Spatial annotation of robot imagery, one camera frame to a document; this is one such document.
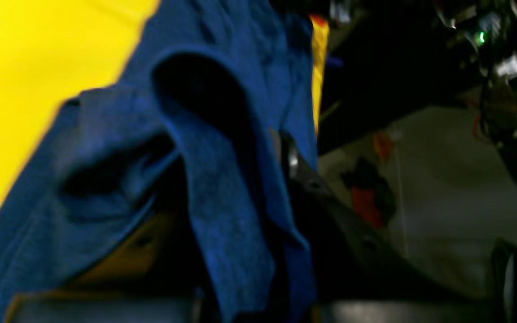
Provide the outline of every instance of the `yellow surface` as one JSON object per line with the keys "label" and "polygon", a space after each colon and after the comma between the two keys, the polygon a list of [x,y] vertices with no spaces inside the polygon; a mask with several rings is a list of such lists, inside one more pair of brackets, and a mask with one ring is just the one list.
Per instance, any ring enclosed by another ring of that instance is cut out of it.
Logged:
{"label": "yellow surface", "polygon": [[312,114],[314,127],[318,134],[318,118],[320,116],[320,99],[322,97],[322,82],[324,81],[324,66],[326,65],[326,49],[330,28],[328,24],[319,24],[312,21],[314,32],[312,34],[312,55],[314,57],[314,69],[312,70]]}
{"label": "yellow surface", "polygon": [[117,78],[157,4],[0,0],[0,205],[60,102]]}

